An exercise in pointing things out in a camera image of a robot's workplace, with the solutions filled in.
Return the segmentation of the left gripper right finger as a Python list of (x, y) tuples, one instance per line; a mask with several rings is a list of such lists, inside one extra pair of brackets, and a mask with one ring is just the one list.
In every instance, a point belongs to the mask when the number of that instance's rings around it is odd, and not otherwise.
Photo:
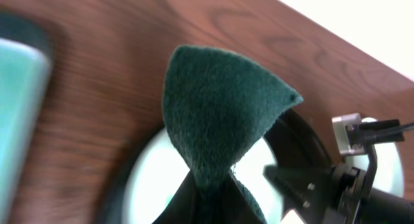
[(235, 179), (229, 175), (220, 187), (220, 224), (262, 224), (247, 203)]

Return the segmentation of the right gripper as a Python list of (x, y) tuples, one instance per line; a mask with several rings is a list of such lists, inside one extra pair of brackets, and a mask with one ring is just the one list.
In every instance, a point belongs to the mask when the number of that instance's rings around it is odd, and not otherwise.
[(368, 157), (367, 170), (348, 164), (340, 164), (334, 169), (333, 177), (340, 176), (333, 201), (336, 211), (331, 208), (331, 168), (266, 166), (263, 174), (305, 223), (332, 224), (336, 214), (338, 223), (359, 223), (378, 168), (374, 146), (364, 146), (364, 151)]

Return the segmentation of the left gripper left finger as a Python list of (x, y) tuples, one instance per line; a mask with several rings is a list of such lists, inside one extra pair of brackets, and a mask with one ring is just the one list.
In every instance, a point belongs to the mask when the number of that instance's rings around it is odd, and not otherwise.
[(196, 214), (197, 186), (190, 171), (153, 224), (194, 224)]

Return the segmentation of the mint green plate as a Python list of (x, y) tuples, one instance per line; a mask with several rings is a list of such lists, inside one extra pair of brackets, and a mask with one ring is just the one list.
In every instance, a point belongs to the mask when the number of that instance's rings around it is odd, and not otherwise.
[[(378, 168), (373, 188), (397, 197), (404, 197), (404, 171), (397, 144), (395, 142), (376, 144), (375, 150)], [(345, 162), (363, 170), (367, 170), (368, 167), (366, 155), (345, 157)]]

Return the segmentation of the green and yellow sponge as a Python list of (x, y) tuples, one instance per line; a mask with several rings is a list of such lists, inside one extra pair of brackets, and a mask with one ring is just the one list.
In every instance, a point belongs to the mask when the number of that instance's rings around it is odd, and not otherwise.
[(224, 185), (239, 190), (258, 221), (257, 201), (232, 166), (301, 95), (260, 64), (234, 52), (182, 45), (171, 55), (162, 98), (166, 131), (192, 173), (197, 223), (221, 223)]

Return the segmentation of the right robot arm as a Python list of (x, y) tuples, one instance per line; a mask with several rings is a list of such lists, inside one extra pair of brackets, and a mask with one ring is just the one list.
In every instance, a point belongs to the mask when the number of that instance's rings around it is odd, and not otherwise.
[(373, 188), (378, 159), (366, 146), (367, 171), (266, 166), (264, 176), (305, 223), (413, 223), (413, 203)]

